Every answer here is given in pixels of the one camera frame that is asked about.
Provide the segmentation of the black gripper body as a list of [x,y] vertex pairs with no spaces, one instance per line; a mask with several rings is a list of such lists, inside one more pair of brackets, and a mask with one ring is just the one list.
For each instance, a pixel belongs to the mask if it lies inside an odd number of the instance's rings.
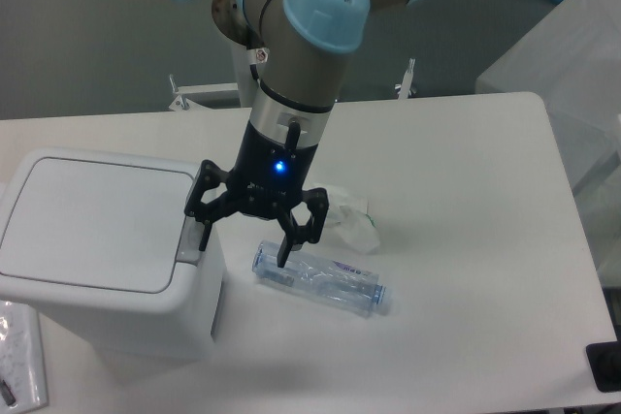
[[320,212],[320,197],[303,189],[317,147],[289,149],[247,124],[237,160],[226,181],[225,214],[242,213],[266,220],[288,214],[305,203],[312,216]]

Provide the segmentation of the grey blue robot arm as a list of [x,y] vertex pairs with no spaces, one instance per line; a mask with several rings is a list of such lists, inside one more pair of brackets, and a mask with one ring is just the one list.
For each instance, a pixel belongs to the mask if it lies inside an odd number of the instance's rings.
[[206,229],[242,213],[276,220],[277,255],[320,240],[329,201],[305,179],[352,54],[371,12],[418,0],[236,0],[245,24],[268,50],[233,168],[204,161],[185,214]]

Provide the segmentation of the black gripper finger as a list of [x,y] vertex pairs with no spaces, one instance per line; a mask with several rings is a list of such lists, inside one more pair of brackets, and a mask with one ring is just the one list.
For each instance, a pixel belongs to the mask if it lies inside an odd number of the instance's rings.
[[[221,184],[225,185],[224,192],[205,202],[204,196],[213,193]],[[198,246],[199,251],[207,249],[214,223],[238,212],[241,205],[242,187],[238,174],[234,170],[226,172],[220,169],[211,160],[202,161],[184,208],[187,217],[193,218],[204,227]]]
[[305,242],[317,244],[320,241],[329,209],[327,190],[319,187],[303,191],[302,202],[309,212],[309,218],[304,225],[297,222],[290,208],[276,205],[277,221],[284,231],[277,255],[279,268],[285,267],[294,249],[300,248]]

